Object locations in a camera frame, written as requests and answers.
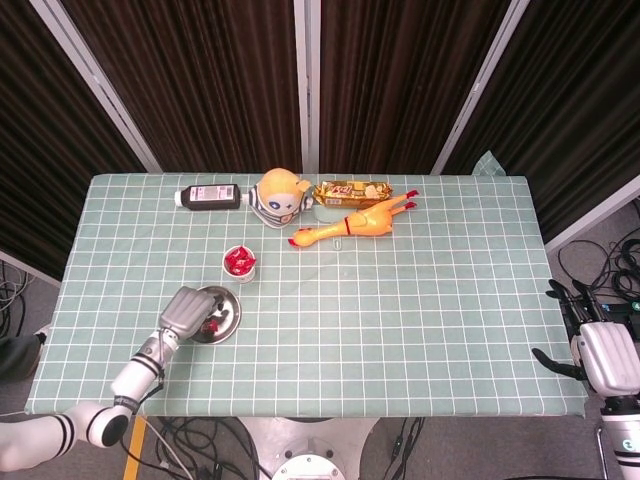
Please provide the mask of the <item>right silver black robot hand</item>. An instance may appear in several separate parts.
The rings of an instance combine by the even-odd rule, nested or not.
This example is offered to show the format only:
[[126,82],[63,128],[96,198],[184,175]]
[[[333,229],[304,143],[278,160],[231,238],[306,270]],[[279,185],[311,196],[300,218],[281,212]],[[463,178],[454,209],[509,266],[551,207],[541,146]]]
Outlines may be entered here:
[[610,319],[587,285],[575,280],[578,297],[551,279],[546,295],[561,307],[573,362],[559,363],[534,348],[549,371],[586,382],[602,398],[639,396],[639,356],[628,329]]

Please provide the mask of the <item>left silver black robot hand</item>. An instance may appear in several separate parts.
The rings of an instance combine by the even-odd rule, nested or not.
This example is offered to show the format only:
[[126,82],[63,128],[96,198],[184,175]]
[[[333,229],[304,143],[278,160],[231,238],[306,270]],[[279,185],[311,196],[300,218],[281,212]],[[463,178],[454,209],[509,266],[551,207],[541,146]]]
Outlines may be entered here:
[[159,327],[179,339],[209,341],[222,332],[229,311],[222,287],[181,287],[159,317]]

